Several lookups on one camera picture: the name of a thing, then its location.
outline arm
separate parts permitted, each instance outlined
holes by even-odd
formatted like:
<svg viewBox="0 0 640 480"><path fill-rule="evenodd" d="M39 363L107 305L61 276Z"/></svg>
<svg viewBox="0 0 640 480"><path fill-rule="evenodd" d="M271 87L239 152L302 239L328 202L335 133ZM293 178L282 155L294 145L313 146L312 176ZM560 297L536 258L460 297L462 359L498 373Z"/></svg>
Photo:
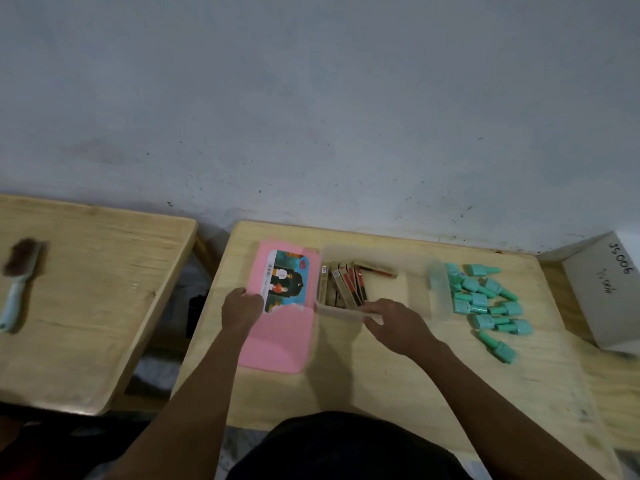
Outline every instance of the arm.
<svg viewBox="0 0 640 480"><path fill-rule="evenodd" d="M602 480L476 376L435 338L419 314L388 299L365 304L361 310L382 315L382 325L370 317L364 324L379 342L409 357L433 380L494 480Z"/></svg>
<svg viewBox="0 0 640 480"><path fill-rule="evenodd" d="M210 480L216 475L240 349L264 308L238 288L222 306L222 330L193 373L107 480Z"/></svg>

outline brush bristles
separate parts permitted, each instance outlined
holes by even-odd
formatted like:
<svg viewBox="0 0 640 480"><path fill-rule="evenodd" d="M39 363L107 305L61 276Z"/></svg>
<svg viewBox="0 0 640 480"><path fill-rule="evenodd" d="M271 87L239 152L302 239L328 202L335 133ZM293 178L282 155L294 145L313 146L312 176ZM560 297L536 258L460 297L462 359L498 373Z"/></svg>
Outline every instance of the brush bristles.
<svg viewBox="0 0 640 480"><path fill-rule="evenodd" d="M38 242L28 237L21 239L14 247L11 248L11 256L9 261L4 265L3 273L5 276L21 276L27 272L27 265L33 252L36 250Z"/></svg>

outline black shirt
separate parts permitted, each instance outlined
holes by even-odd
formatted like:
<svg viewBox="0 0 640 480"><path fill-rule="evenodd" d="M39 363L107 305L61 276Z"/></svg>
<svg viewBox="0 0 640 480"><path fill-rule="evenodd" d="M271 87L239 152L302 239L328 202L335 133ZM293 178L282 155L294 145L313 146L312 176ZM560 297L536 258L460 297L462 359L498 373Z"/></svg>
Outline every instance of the black shirt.
<svg viewBox="0 0 640 480"><path fill-rule="evenodd" d="M470 480L449 451L395 424L327 411L283 421L229 471L244 479Z"/></svg>

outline sticker with cartoon illustration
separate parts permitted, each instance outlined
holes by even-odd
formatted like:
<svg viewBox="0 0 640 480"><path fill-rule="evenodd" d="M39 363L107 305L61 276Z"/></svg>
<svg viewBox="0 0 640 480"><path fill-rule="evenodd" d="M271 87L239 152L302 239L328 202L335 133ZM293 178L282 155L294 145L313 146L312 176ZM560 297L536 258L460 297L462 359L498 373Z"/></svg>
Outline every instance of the sticker with cartoon illustration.
<svg viewBox="0 0 640 480"><path fill-rule="evenodd" d="M305 306L304 290L309 274L309 259L302 254L272 250L267 258L260 294L264 311L271 313L277 306Z"/></svg>

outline person's left arm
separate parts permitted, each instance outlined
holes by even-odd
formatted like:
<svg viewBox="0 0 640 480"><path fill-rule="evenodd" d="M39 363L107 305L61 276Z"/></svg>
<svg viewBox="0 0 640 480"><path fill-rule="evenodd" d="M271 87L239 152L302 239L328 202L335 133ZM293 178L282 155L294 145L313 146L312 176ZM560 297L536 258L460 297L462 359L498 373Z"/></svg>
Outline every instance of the person's left arm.
<svg viewBox="0 0 640 480"><path fill-rule="evenodd" d="M264 309L237 288L222 306L222 330L193 373L106 480L211 480L216 474L240 349Z"/></svg>

